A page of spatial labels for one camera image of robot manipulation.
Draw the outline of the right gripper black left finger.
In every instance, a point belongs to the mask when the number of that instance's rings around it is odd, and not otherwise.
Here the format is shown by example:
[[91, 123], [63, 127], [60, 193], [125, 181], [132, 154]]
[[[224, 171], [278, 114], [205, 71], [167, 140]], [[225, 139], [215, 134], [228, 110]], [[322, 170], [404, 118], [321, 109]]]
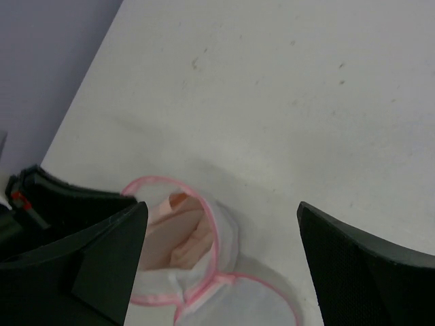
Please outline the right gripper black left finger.
[[123, 325], [145, 230], [138, 202], [1, 262], [2, 325]]

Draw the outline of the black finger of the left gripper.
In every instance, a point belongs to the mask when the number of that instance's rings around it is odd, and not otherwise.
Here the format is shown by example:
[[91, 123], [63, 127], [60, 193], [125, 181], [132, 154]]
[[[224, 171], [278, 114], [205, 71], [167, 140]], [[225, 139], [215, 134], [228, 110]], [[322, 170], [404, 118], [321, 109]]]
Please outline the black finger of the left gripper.
[[133, 196], [67, 183], [38, 165], [9, 177], [6, 197], [18, 223], [46, 241], [80, 232], [137, 203]]

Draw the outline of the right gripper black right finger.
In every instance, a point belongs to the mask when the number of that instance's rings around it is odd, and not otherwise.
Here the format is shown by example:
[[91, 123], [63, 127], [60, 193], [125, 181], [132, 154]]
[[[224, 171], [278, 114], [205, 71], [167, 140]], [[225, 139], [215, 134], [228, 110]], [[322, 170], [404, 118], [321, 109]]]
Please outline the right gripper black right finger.
[[304, 253], [324, 325], [433, 325], [434, 256], [301, 202]]

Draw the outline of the pink bra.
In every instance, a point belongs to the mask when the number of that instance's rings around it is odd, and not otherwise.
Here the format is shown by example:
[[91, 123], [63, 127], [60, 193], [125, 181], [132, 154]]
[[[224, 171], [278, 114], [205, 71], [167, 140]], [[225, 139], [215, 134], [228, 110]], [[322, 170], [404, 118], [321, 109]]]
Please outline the pink bra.
[[141, 270], [192, 269], [209, 252], [212, 227], [199, 199], [174, 193], [149, 214]]

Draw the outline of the white mesh laundry bag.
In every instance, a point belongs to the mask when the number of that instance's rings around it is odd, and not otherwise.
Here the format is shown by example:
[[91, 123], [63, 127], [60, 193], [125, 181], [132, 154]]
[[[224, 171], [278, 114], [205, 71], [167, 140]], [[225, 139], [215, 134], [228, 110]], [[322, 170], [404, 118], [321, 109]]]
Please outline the white mesh laundry bag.
[[213, 230], [213, 244], [190, 270], [141, 270], [138, 265], [131, 302], [174, 306], [175, 325], [298, 325], [285, 291], [254, 273], [239, 271], [239, 227], [208, 193], [161, 176], [140, 177], [123, 190], [125, 195], [143, 195], [147, 224], [151, 210], [174, 193], [199, 199]]

